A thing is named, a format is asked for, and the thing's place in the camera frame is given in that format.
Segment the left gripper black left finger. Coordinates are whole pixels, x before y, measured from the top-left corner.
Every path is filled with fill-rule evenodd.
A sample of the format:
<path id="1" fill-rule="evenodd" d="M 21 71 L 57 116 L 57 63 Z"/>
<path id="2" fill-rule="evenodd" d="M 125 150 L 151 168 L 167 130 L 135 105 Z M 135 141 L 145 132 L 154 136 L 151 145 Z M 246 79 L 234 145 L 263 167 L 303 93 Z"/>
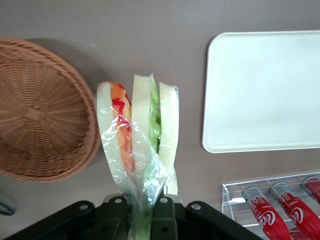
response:
<path id="1" fill-rule="evenodd" d="M 107 196 L 97 208 L 97 240 L 126 240 L 129 232 L 129 206 L 123 196 Z"/>

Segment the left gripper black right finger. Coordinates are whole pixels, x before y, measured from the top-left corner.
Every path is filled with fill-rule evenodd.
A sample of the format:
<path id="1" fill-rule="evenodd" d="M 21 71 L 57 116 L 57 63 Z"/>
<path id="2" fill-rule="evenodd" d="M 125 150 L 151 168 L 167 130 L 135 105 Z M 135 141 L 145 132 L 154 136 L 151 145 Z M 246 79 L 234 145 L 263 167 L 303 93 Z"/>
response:
<path id="1" fill-rule="evenodd" d="M 175 204 L 167 196 L 161 196 L 154 208 L 151 221 L 152 240 L 178 240 Z"/>

